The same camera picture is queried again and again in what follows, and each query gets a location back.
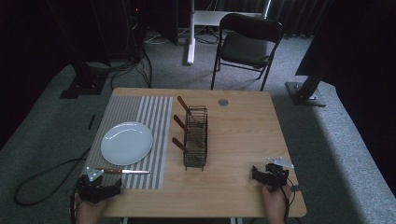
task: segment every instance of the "gray carpet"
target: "gray carpet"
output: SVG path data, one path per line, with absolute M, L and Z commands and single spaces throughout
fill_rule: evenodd
M 197 37 L 215 40 L 213 36 Z M 307 215 L 288 223 L 395 223 L 396 200 L 376 168 L 366 146 L 340 103 L 333 86 L 320 83 L 326 107 L 294 105 L 285 82 L 304 82 L 296 69 L 311 39 L 283 39 L 264 87 L 273 97 L 276 113 L 301 185 Z M 186 65 L 186 40 L 179 46 L 163 39 L 145 44 L 152 62 L 152 88 L 210 88 L 216 46 L 197 41 L 195 62 Z M 149 63 L 137 69 L 149 74 Z M 111 94 L 110 78 L 101 95 L 59 99 L 75 76 L 71 66 L 59 73 L 34 108 L 0 151 L 0 223 L 69 223 L 68 200 L 83 162 L 60 189 L 45 202 L 23 207 L 13 202 L 16 187 L 27 177 L 79 157 L 90 147 Z M 146 87 L 135 69 L 111 73 L 114 87 Z M 256 73 L 223 67 L 215 90 L 258 91 Z M 92 126 L 92 115 L 95 115 Z M 56 189 L 67 164 L 21 189 L 20 198 L 33 202 Z M 104 223 L 117 223 L 105 218 Z M 265 218 L 244 218 L 244 223 L 266 223 Z

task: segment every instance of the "metal dish rack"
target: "metal dish rack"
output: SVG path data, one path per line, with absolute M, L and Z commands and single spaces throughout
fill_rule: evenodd
M 183 152 L 184 166 L 201 168 L 206 165 L 207 158 L 207 109 L 205 106 L 189 106 L 191 114 L 186 112 L 185 124 L 190 133 L 184 133 Z

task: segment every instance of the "human hand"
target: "human hand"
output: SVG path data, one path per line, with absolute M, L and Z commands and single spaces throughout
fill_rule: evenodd
M 99 223 L 108 202 L 112 198 L 104 199 L 99 203 L 90 203 L 82 201 L 79 194 L 76 195 L 75 205 L 76 210 L 76 224 L 97 224 Z
M 286 197 L 288 198 L 287 200 L 285 199 L 285 195 L 281 188 L 285 191 Z M 269 189 L 271 189 L 270 186 L 261 185 L 261 189 L 265 215 L 267 215 L 268 221 L 271 224 L 285 223 L 284 216 L 286 212 L 286 203 L 289 203 L 291 195 L 290 186 L 282 186 L 274 192 L 269 191 Z

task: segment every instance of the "butter knife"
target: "butter knife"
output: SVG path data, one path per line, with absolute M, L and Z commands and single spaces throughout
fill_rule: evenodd
M 95 169 L 108 174 L 134 174 L 134 175 L 151 174 L 151 171 L 119 170 L 119 169 L 108 169 L 108 168 L 100 168 L 100 167 L 97 167 Z

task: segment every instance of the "wooden handle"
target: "wooden handle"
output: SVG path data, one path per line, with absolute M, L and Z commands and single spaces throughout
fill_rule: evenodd
M 95 168 L 96 170 L 101 170 L 105 173 L 111 173 L 111 174 L 122 174 L 122 170 L 118 169 L 107 169 L 107 168 Z
M 190 133 L 189 128 L 184 125 L 183 121 L 181 121 L 181 119 L 177 115 L 174 115 L 174 120 L 184 130 L 184 132 Z
M 179 141 L 177 140 L 177 138 L 173 137 L 173 138 L 172 138 L 172 142 L 173 142 L 177 147 L 179 147 L 182 151 L 187 151 L 187 149 L 184 148 L 183 144 L 181 144 L 181 142 L 179 142 Z
M 180 102 L 180 104 L 184 107 L 186 112 L 189 113 L 189 115 L 191 116 L 191 111 L 190 111 L 189 107 L 186 105 L 186 103 L 184 103 L 184 100 L 181 98 L 181 96 L 178 96 L 177 99 Z

